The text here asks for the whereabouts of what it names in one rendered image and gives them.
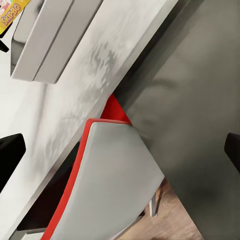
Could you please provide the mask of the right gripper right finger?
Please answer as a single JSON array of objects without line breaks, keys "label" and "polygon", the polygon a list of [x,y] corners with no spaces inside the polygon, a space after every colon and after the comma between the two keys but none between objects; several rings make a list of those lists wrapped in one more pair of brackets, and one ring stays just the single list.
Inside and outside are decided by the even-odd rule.
[{"label": "right gripper right finger", "polygon": [[229,133],[227,135],[224,151],[240,173],[240,135]]}]

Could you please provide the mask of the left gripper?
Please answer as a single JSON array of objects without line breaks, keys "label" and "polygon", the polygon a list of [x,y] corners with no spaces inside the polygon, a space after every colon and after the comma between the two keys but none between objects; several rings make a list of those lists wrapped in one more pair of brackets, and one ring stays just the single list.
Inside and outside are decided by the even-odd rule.
[{"label": "left gripper", "polygon": [[[13,22],[6,28],[6,30],[0,34],[0,38],[3,38],[8,32],[9,28],[12,26]],[[0,51],[8,52],[10,49],[0,40]]]}]

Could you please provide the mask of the board game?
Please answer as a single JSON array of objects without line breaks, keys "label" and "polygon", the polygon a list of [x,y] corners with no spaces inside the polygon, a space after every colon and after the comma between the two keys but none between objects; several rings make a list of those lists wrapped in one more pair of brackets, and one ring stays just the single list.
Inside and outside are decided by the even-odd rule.
[{"label": "board game", "polygon": [[0,35],[31,0],[0,0]]}]

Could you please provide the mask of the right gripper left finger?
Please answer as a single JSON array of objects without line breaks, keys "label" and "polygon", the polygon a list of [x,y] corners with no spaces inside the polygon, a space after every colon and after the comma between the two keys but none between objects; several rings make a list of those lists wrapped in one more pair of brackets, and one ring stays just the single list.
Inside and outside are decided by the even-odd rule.
[{"label": "right gripper left finger", "polygon": [[0,193],[26,153],[22,133],[0,138]]}]

